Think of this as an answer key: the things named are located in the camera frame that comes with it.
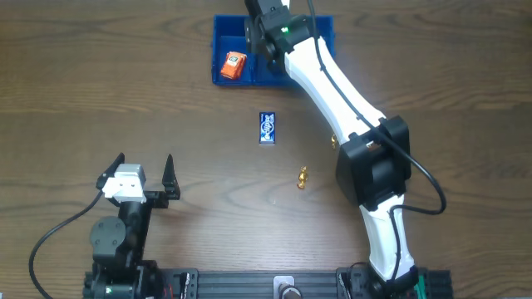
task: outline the wooden table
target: wooden table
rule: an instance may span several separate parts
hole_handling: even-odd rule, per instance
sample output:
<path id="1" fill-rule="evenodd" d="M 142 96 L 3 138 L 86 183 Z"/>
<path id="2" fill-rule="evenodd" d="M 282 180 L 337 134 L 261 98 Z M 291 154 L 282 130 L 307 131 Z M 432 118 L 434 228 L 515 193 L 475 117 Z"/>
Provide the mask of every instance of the wooden table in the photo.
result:
<path id="1" fill-rule="evenodd" d="M 457 297 L 532 296 L 532 3 L 316 1 L 335 17 L 337 62 L 449 197 L 405 213 L 416 264 L 451 269 Z M 307 13 L 304 1 L 293 11 Z M 121 152 L 160 188 L 174 155 L 183 193 L 153 212 L 145 258 L 203 270 L 334 269 L 367 260 L 366 229 L 339 190 L 332 131 L 295 89 L 211 82 L 212 18 L 242 0 L 0 2 L 0 292 L 38 298 L 27 259 L 92 200 Z M 258 145 L 259 112 L 278 143 Z M 304 191 L 299 168 L 308 166 Z M 436 207 L 417 172 L 409 204 Z M 50 238 L 36 271 L 78 298 L 100 201 Z"/>

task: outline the cable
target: cable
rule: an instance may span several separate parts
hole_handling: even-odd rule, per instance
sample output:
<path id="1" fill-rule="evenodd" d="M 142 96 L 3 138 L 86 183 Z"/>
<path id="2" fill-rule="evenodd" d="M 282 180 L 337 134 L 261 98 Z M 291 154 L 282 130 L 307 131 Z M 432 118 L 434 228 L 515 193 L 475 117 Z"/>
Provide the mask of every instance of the cable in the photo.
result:
<path id="1" fill-rule="evenodd" d="M 77 213 L 76 215 L 70 217 L 69 219 L 63 221 L 62 223 L 59 223 L 56 227 L 52 228 L 48 233 L 46 233 L 42 238 L 35 244 L 35 247 L 32 250 L 32 253 L 30 254 L 30 260 L 28 263 L 29 270 L 30 270 L 30 277 L 32 278 L 32 282 L 37 288 L 37 290 L 41 293 L 43 297 L 46 299 L 53 299 L 44 289 L 42 288 L 41 284 L 37 280 L 37 277 L 35 276 L 35 270 L 33 269 L 33 261 L 35 260 L 35 256 L 37 255 L 37 250 L 39 250 L 39 247 L 56 231 L 59 229 L 65 227 L 67 224 L 71 223 L 72 221 L 78 219 L 79 217 L 83 216 L 83 214 L 87 213 L 92 207 L 96 205 L 98 200 L 100 200 L 100 197 L 102 195 L 102 192 L 98 192 L 98 195 L 94 198 L 91 204 L 89 204 L 86 208 L 84 208 L 81 212 Z"/>
<path id="2" fill-rule="evenodd" d="M 321 71 L 323 71 L 325 76 L 331 82 L 332 86 L 334 86 L 334 89 L 336 89 L 338 94 L 340 94 L 340 96 L 343 98 L 343 100 L 346 102 L 346 104 L 349 106 L 349 108 L 351 108 L 351 110 L 355 113 L 355 115 L 357 115 L 357 118 L 362 120 L 362 122 L 364 122 L 364 124 L 366 124 L 370 128 L 370 130 L 373 132 L 373 134 L 375 134 L 382 142 L 387 144 L 389 147 L 391 147 L 393 150 L 395 150 L 401 157 L 403 157 L 405 160 L 407 160 L 412 165 L 414 165 L 417 169 L 419 169 L 421 171 L 421 173 L 426 176 L 426 178 L 429 180 L 429 182 L 431 182 L 432 186 L 434 187 L 434 189 L 438 193 L 438 196 L 440 197 L 441 206 L 437 210 L 429 210 L 429 209 L 424 209 L 424 208 L 417 208 L 417 207 L 412 207 L 412 206 L 405 205 L 405 204 L 394 205 L 394 206 L 392 206 L 390 208 L 389 214 L 390 214 L 390 218 L 392 219 L 393 232 L 395 233 L 396 242 L 397 242 L 396 265 L 395 265 L 395 267 L 393 269 L 393 274 L 392 274 L 392 279 L 391 279 L 391 281 L 393 283 L 395 281 L 395 279 L 396 279 L 397 271 L 399 270 L 399 262 L 401 261 L 401 242 L 399 241 L 399 232 L 397 230 L 397 224 L 396 224 L 396 220 L 395 220 L 395 216 L 394 216 L 394 211 L 396 209 L 398 209 L 398 208 L 402 208 L 402 209 L 405 209 L 405 210 L 408 210 L 408 211 L 423 213 L 423 214 L 427 214 L 427 215 L 438 215 L 438 214 L 443 213 L 443 211 L 446 210 L 446 207 L 447 207 L 446 196 L 443 193 L 443 189 L 438 184 L 437 180 L 432 176 L 432 174 L 429 173 L 428 170 L 426 170 L 419 162 L 417 162 L 414 158 L 412 158 L 407 152 L 405 152 L 401 148 L 401 146 L 396 144 L 393 140 L 390 140 L 386 135 L 381 133 L 381 131 L 379 131 L 375 126 L 373 126 L 372 123 L 370 123 L 364 117 L 364 115 L 362 115 L 357 110 L 357 108 L 355 108 L 355 106 L 351 103 L 351 101 L 342 92 L 342 89 L 336 84 L 334 79 L 331 77 L 331 75 L 327 71 L 327 68 L 325 67 L 325 64 L 323 63 L 322 55 L 321 55 L 320 50 L 319 50 L 318 30 L 316 28 L 316 13 L 314 11 L 313 0 L 308 0 L 308 9 L 310 10 L 310 14 L 311 14 L 312 19 L 313 19 L 314 45 L 316 47 L 316 54 L 318 55 L 319 65 L 320 65 L 320 67 L 322 69 Z"/>

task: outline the wooden surface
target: wooden surface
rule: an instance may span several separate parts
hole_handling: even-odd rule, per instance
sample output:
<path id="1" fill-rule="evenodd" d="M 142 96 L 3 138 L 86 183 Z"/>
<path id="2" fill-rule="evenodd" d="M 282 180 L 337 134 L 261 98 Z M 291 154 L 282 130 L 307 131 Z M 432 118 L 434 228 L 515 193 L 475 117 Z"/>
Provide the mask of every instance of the wooden surface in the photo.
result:
<path id="1" fill-rule="evenodd" d="M 532 2 L 316 1 L 337 62 L 449 197 L 405 214 L 419 266 L 451 269 L 457 297 L 532 296 Z M 304 1 L 293 11 L 306 13 Z M 298 90 L 224 89 L 210 75 L 215 14 L 242 0 L 0 2 L 0 292 L 38 298 L 35 242 L 92 200 L 123 151 L 159 188 L 172 153 L 183 198 L 154 211 L 145 258 L 203 270 L 334 269 L 368 259 L 362 217 L 335 179 L 331 129 Z M 278 143 L 258 145 L 260 111 Z M 296 188 L 299 167 L 310 180 Z M 414 173 L 406 201 L 435 207 Z M 50 238 L 37 276 L 78 298 L 100 201 Z"/>

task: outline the blue bin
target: blue bin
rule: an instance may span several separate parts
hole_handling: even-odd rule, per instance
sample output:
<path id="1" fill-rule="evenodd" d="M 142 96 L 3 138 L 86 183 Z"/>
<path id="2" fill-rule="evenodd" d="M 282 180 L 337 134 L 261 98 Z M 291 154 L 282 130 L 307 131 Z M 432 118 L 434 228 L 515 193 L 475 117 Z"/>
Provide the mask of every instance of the blue bin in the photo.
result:
<path id="1" fill-rule="evenodd" d="M 254 55 L 246 51 L 244 20 L 249 16 L 214 16 L 213 31 L 213 83 L 217 86 L 296 86 L 283 71 L 270 71 L 268 62 L 261 55 Z M 320 35 L 325 39 L 332 57 L 334 51 L 334 24 L 332 16 L 318 16 L 316 26 Z M 230 80 L 220 75 L 225 63 L 225 57 L 230 51 L 237 51 L 248 56 L 239 80 Z"/>

